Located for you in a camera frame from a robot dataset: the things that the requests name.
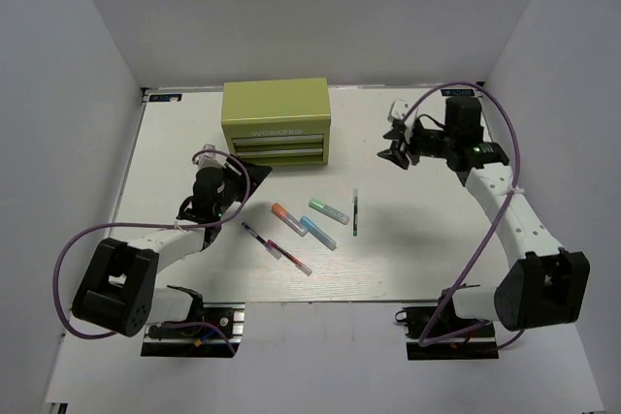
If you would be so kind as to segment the green drawer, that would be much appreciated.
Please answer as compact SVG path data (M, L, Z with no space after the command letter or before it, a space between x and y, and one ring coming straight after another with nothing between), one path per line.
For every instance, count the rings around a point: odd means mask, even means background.
M263 145L295 145L295 144L323 144L323 135L288 135L271 137L254 137L233 139L234 147L252 147Z
M292 157L323 157L321 146L248 146L236 150L238 157L243 159L260 158L292 158Z

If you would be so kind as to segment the green top drawer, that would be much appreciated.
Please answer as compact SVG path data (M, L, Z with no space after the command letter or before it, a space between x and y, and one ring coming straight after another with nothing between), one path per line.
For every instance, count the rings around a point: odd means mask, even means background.
M254 137L233 139L234 147L252 147L263 145L295 145L295 144L323 144L323 135L288 135L271 137Z

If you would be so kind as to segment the orange cap highlighter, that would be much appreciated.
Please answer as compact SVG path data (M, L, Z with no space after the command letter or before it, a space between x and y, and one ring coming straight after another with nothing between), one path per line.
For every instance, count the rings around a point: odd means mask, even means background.
M308 233L308 229L280 204L272 204L271 212L298 236L304 237Z

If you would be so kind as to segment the purple gel pen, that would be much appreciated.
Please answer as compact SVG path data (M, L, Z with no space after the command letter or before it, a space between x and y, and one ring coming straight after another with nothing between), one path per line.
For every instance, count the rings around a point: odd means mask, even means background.
M272 255L277 260L280 259L280 252L271 246L263 237L261 237L254 229L252 229L247 223L242 223L243 228L254 238L256 239L265 249L266 251Z

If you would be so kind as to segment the black green gel pen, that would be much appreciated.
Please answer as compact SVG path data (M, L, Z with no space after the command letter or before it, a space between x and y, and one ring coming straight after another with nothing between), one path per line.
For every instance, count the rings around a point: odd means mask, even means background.
M352 234L356 238L358 236L358 213L359 213L359 189L357 187L353 188L352 202L353 202Z

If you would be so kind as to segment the green cap highlighter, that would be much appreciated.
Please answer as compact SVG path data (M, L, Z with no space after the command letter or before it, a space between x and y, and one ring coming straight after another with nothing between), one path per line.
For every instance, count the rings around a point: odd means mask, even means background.
M316 198L311 198L309 200L309 207L343 225L347 225L349 222L349 216L347 214Z

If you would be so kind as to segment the blue cap highlighter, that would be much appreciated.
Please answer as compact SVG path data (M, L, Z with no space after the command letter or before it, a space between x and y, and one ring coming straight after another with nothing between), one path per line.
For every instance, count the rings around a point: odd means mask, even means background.
M317 240L330 250L335 250L337 243L327 233L320 229L312 220L306 216L300 218L300 223L311 233Z

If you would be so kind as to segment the red gel pen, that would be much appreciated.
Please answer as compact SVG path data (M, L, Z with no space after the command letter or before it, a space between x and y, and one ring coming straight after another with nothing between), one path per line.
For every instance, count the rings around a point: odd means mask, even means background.
M294 257L291 253L289 253L288 251L286 251L285 249L283 249L281 246L279 246L277 243L275 243L274 241L272 241L271 239L268 240L268 244L270 246L272 246L277 252L279 252L282 256L284 256L286 259L288 259L299 271L301 271L304 275L306 276L311 276L312 275L312 270L306 266L304 263L302 263L299 259L297 259L296 257Z

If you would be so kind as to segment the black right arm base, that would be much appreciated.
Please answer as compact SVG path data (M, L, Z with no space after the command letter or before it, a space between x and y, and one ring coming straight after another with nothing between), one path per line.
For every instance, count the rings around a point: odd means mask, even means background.
M495 329L492 324L465 333L475 320L463 320L453 314L441 317L425 340L443 340L432 345L420 346L423 330L431 320L436 307L426 303L405 306L395 315L395 323L405 330L407 359L411 362L475 361L499 358Z

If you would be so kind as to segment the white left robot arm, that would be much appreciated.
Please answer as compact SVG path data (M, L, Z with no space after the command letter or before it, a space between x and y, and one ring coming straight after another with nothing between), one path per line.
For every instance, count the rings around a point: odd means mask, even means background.
M145 325L172 323L182 334L199 333L202 297L183 287L155 286L156 275L201 252L219 235L233 205L243 205L272 172L234 157L219 163L196 157L192 194L180 204L173 228L157 227L139 239L106 238L97 245L73 299L73 316L116 334L133 336Z

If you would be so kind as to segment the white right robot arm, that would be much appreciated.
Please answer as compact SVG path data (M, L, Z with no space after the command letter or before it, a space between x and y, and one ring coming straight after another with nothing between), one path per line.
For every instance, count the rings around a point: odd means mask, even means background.
M507 275L496 286L461 283L456 290L443 290L421 337L431 337L437 325L457 336L482 323L499 322L515 332L575 322L590 264L549 233L515 185L514 162L484 138L480 101L447 98L444 120L435 128L425 127L420 114L407 122L412 112L402 100L391 105L391 128L384 136L390 145L378 157L403 170L423 158L444 160L479 203L508 262Z

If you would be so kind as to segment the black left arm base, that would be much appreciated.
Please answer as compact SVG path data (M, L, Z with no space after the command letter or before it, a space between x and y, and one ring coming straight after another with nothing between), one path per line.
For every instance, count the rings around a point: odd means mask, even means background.
M158 358L232 359L243 339L243 303L205 303L191 321L205 325L146 327L141 356Z

